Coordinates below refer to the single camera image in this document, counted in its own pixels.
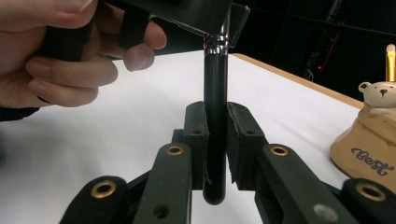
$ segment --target white table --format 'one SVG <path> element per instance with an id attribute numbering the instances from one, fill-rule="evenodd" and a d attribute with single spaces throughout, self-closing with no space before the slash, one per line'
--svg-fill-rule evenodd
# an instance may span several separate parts
<path id="1" fill-rule="evenodd" d="M 173 130 L 183 128 L 185 107 L 203 100 L 202 51 L 159 56 L 145 71 L 117 66 L 118 80 L 90 105 L 49 106 L 0 123 L 0 223 L 58 223 L 89 181 L 142 175 Z M 233 55 L 229 101 L 248 107 L 267 140 L 294 149 L 322 181 L 340 188 L 347 179 L 329 147 L 357 107 Z M 227 178 L 220 205 L 207 204 L 201 191 L 192 194 L 191 223 L 261 223 L 254 192 L 238 191 L 229 172 Z"/>

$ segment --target hole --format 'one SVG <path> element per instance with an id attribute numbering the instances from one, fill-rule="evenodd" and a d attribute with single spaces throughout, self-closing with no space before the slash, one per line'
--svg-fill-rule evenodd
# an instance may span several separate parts
<path id="1" fill-rule="evenodd" d="M 111 186 L 108 185 L 108 184 L 106 184 L 106 185 L 100 186 L 100 187 L 97 189 L 97 191 L 98 191 L 99 193 L 106 193 L 106 192 L 108 192 L 110 189 L 111 189 Z"/>
<path id="2" fill-rule="evenodd" d="M 111 180 L 104 180 L 93 186 L 91 196 L 97 199 L 105 198 L 113 194 L 116 188 L 116 183 Z"/>
<path id="3" fill-rule="evenodd" d="M 159 204 L 154 208 L 153 215 L 158 219 L 163 219 L 169 216 L 169 207 L 164 204 Z"/>
<path id="4" fill-rule="evenodd" d="M 327 205 L 324 204 L 315 204 L 314 211 L 318 217 L 328 222 L 336 222 L 338 221 L 337 213 Z"/>
<path id="5" fill-rule="evenodd" d="M 370 184 L 358 184 L 356 186 L 356 190 L 362 196 L 371 199 L 373 201 L 382 202 L 387 199 L 385 193 L 380 190 L 377 186 L 370 185 Z"/>
<path id="6" fill-rule="evenodd" d="M 167 153 L 169 155 L 180 155 L 181 153 L 183 153 L 183 148 L 182 147 L 169 147 L 167 150 Z"/>
<path id="7" fill-rule="evenodd" d="M 286 156 L 289 152 L 283 147 L 272 147 L 271 152 L 277 156 Z"/>

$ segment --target brass insert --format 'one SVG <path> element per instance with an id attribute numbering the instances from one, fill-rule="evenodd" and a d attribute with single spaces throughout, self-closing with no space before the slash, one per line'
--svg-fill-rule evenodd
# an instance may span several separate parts
<path id="1" fill-rule="evenodd" d="M 172 155 L 172 156 L 180 155 L 181 153 L 183 153 L 183 148 L 182 147 L 169 147 L 166 150 L 166 153 L 168 153 L 169 155 Z"/>
<path id="2" fill-rule="evenodd" d="M 358 184 L 356 190 L 364 197 L 377 202 L 383 202 L 387 199 L 387 195 L 377 186 L 371 184 Z"/>
<path id="3" fill-rule="evenodd" d="M 91 190 L 91 196 L 93 198 L 101 199 L 110 196 L 114 191 L 116 191 L 117 185 L 111 180 L 101 181 Z"/>
<path id="4" fill-rule="evenodd" d="M 283 147 L 271 147 L 271 152 L 277 156 L 287 156 L 289 151 Z"/>

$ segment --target teddy bear figurine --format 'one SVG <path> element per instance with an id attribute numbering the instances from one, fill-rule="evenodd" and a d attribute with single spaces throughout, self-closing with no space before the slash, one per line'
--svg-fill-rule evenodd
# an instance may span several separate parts
<path id="1" fill-rule="evenodd" d="M 353 178 L 371 179 L 396 193 L 396 82 L 362 82 L 364 107 L 335 138 L 333 162 Z"/>

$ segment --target black rod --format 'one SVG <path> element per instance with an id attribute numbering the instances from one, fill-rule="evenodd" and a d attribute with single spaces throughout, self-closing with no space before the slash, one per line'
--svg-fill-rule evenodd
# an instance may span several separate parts
<path id="1" fill-rule="evenodd" d="M 209 181 L 204 184 L 207 203 L 219 204 L 225 198 L 227 75 L 229 47 L 228 16 L 218 35 L 205 35 L 204 103 L 209 130 L 206 168 Z"/>

